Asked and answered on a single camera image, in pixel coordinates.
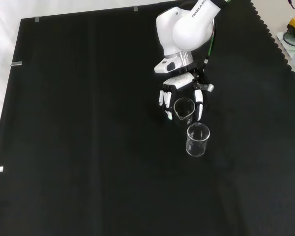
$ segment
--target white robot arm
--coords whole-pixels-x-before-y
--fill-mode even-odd
[[[200,48],[213,36],[213,20],[227,0],[199,0],[192,10],[173,7],[156,19],[157,33],[164,49],[165,58],[155,67],[156,73],[169,73],[193,63],[191,51]],[[203,110],[201,90],[212,92],[211,84],[199,84],[201,72],[187,73],[164,82],[160,91],[159,105],[163,106],[168,119],[172,120],[175,93],[188,85],[193,87],[196,104],[195,116],[199,121]]]
[[[190,11],[173,7],[156,18],[157,34],[165,56],[155,67],[156,73],[168,73],[193,62],[191,51],[212,37],[212,21],[221,10],[217,6],[221,2],[224,0],[199,0]]]

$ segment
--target glass beaker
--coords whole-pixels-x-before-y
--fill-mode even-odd
[[[186,97],[178,99],[174,103],[175,124],[190,125],[195,112],[195,103]]]
[[[202,123],[194,123],[187,129],[186,151],[190,156],[199,157],[207,148],[210,130]]]

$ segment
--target cable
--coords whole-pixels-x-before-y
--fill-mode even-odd
[[[291,45],[291,46],[295,47],[295,44],[292,44],[292,43],[288,42],[288,41],[285,39],[285,35],[286,35],[286,34],[289,34],[289,32],[285,32],[285,33],[284,33],[284,35],[283,35],[283,40],[284,40],[284,42],[286,42],[288,45]]]
[[[291,7],[295,10],[295,7],[292,4],[292,0],[289,0],[289,4],[291,5]]]
[[[210,44],[210,49],[208,51],[208,54],[207,54],[207,59],[208,57],[210,56],[211,54],[211,50],[212,50],[212,47],[213,47],[213,43],[214,43],[214,36],[215,36],[215,19],[213,20],[213,35],[212,35],[212,39],[211,39],[211,44]]]

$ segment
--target table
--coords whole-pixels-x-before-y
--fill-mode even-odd
[[[170,75],[153,72],[155,19],[178,4],[21,21],[0,124],[0,236],[295,234],[295,75],[250,2],[230,3],[206,70],[211,139],[189,157],[157,105]]]

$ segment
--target scalloped edge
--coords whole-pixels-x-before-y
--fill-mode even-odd
[[[286,59],[286,57],[290,58],[291,57],[289,55],[286,55],[283,50],[280,48],[280,46],[277,44],[277,40],[275,38],[273,38],[272,34],[270,33],[269,28],[267,27],[267,25],[265,24],[265,22],[261,19],[261,16],[259,15],[258,11],[256,10],[256,7],[254,6],[252,0],[247,0],[249,1],[250,5],[251,5],[251,9],[255,12],[256,16],[259,18],[260,23],[263,25],[263,27],[265,28],[265,30],[267,31],[267,34],[270,38],[270,40],[273,42],[273,45],[276,47],[276,49],[278,50],[278,52],[280,52],[287,68],[290,70],[292,76],[295,79],[295,71],[293,70],[292,66],[290,65],[289,60]]]

